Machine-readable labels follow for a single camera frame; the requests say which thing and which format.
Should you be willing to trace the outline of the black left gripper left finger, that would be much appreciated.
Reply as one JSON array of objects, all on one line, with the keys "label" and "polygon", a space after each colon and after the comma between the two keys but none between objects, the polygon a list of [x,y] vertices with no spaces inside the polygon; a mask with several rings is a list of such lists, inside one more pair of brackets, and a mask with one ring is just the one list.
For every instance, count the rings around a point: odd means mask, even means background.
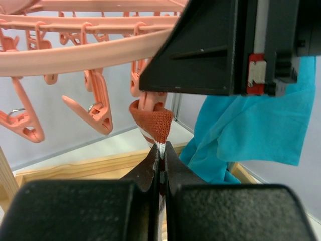
[{"label": "black left gripper left finger", "polygon": [[118,180],[36,180],[15,195],[1,240],[157,240],[157,147]]}]

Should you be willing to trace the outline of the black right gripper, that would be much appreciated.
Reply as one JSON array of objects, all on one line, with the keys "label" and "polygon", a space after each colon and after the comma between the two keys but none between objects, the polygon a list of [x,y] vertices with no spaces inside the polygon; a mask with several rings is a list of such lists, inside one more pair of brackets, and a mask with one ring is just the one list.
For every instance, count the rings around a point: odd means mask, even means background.
[{"label": "black right gripper", "polygon": [[320,1],[232,1],[233,93],[285,95],[301,58],[320,55]]}]

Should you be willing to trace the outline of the pink round clip hanger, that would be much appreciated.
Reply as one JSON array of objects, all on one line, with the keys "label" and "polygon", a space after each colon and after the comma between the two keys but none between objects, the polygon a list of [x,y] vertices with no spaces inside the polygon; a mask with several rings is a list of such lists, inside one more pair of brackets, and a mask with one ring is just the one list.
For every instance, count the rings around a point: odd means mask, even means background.
[{"label": "pink round clip hanger", "polygon": [[1,30],[23,30],[19,37],[1,34],[1,76],[10,77],[23,108],[1,113],[1,125],[39,143],[44,132],[20,80],[42,76],[48,85],[58,75],[84,72],[94,103],[85,110],[63,102],[99,133],[113,128],[105,67],[154,56],[184,10],[186,1],[1,1]]}]

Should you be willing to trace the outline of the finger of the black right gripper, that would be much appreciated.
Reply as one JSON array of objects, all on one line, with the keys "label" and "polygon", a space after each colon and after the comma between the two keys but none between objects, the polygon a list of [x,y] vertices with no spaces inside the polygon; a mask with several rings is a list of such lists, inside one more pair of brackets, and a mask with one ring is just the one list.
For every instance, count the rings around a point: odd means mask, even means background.
[{"label": "finger of the black right gripper", "polygon": [[188,1],[140,75],[139,89],[232,95],[236,19],[237,1]]}]

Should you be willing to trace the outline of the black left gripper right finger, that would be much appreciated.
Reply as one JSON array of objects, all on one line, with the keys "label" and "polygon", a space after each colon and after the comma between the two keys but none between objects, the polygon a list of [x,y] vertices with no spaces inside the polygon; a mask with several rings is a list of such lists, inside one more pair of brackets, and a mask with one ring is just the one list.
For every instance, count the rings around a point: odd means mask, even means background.
[{"label": "black left gripper right finger", "polygon": [[297,195],[279,184],[209,184],[164,156],[168,240],[316,240]]}]

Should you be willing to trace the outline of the grey sock red striped cuff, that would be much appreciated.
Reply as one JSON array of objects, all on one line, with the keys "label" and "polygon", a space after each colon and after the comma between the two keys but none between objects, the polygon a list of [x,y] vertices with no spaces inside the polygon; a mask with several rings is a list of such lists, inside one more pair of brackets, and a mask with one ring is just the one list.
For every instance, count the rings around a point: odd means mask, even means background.
[{"label": "grey sock red striped cuff", "polygon": [[147,194],[141,201],[146,204],[148,211],[148,240],[161,240],[167,197],[166,142],[173,113],[161,104],[156,104],[153,111],[142,110],[138,100],[130,105],[129,111],[146,140],[151,143],[151,150],[123,179],[134,181]]}]

